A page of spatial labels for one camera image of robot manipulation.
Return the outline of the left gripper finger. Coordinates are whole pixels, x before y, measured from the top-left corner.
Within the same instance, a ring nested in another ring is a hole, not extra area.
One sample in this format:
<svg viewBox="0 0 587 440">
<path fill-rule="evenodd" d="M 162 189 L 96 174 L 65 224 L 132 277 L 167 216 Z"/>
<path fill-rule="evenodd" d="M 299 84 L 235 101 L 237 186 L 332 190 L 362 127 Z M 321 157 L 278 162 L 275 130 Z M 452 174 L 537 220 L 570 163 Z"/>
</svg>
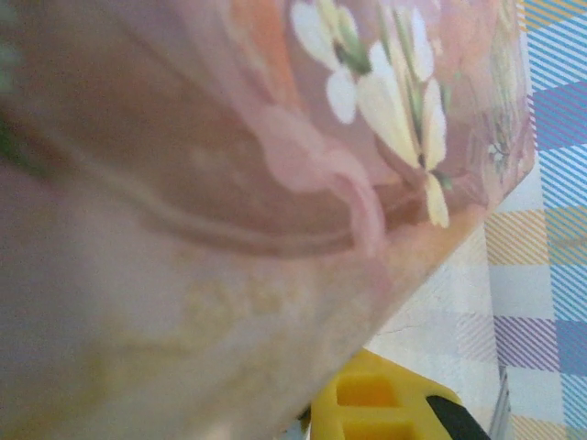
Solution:
<svg viewBox="0 0 587 440">
<path fill-rule="evenodd" d="M 487 439 L 444 385 L 367 349 L 310 404 L 311 439 Z"/>
</svg>

